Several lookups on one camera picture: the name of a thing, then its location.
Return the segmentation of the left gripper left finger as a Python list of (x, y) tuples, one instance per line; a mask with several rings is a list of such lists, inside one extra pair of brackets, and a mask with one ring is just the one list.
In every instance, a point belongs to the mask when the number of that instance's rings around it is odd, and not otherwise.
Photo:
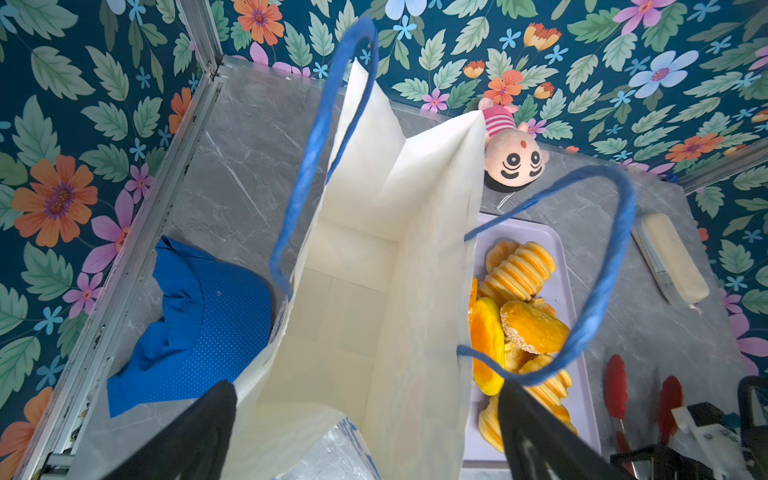
[(108, 479), (219, 479), (236, 416), (235, 387), (220, 381)]

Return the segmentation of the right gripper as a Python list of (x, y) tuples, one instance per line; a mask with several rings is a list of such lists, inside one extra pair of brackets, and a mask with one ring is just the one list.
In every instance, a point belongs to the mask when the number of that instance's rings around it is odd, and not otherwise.
[[(723, 424), (722, 411), (709, 402), (683, 404), (682, 385), (674, 377), (662, 384), (657, 408), (660, 441), (636, 449), (625, 448), (610, 457), (627, 479), (765, 479), (767, 424), (755, 421), (758, 394), (767, 379), (747, 376), (737, 388), (740, 427), (734, 433)], [(705, 457), (686, 457), (669, 446), (676, 433), (691, 436)]]

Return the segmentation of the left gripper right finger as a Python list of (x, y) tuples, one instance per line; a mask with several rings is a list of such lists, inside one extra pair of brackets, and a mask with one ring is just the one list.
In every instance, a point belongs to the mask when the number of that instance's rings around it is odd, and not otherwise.
[(514, 479), (626, 479), (524, 388), (510, 380), (499, 394), (498, 419)]

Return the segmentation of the ridged long bread top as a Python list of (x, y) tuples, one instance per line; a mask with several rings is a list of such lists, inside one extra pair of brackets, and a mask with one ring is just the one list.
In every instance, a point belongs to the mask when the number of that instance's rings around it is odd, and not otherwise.
[(510, 301), (529, 302), (554, 275), (553, 255), (536, 242), (501, 241), (485, 257), (486, 275), (477, 287), (479, 298), (499, 307)]

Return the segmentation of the ridged long bread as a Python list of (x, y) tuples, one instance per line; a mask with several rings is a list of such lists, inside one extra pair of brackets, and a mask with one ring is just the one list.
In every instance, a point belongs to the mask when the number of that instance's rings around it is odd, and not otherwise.
[(499, 307), (510, 301), (529, 302), (554, 275), (553, 255), (536, 242), (501, 241), (485, 257), (486, 275), (477, 287), (479, 298)]
[[(548, 355), (538, 355), (527, 361), (519, 370), (520, 375), (535, 373), (548, 366), (553, 358)], [(562, 401), (568, 397), (568, 390), (572, 387), (573, 380), (570, 374), (565, 370), (560, 370), (557, 374), (533, 387), (526, 387), (525, 390), (531, 394), (545, 409), (547, 409), (555, 418), (557, 418), (572, 433), (578, 434), (577, 429), (571, 423), (570, 413), (563, 405)]]

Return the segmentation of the red silicone tongs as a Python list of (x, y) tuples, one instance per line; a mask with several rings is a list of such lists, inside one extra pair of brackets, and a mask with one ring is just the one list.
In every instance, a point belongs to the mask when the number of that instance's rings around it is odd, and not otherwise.
[(684, 478), (679, 471), (682, 465), (680, 455), (668, 447), (670, 440), (678, 431), (672, 411), (682, 407), (684, 400), (683, 387), (677, 377), (669, 376), (661, 385), (656, 408), (659, 441), (643, 449), (631, 449), (624, 426), (629, 396), (626, 365), (623, 358), (618, 354), (611, 356), (606, 364), (603, 377), (603, 399), (614, 426), (614, 440), (618, 449), (618, 453), (611, 457), (610, 463), (612, 465), (620, 468), (629, 478), (639, 479), (636, 464), (649, 461), (651, 479)]

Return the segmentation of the checkered paper bag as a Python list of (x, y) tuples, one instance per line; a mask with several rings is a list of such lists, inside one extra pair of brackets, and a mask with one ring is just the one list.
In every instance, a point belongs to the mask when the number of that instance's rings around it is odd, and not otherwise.
[(222, 475), (276, 479), (350, 421), (383, 479), (456, 479), (471, 409), (467, 307), (477, 247), (515, 212), (480, 212), (480, 113), (406, 137), (358, 20), (336, 48), (270, 257), (285, 298), (236, 381)]

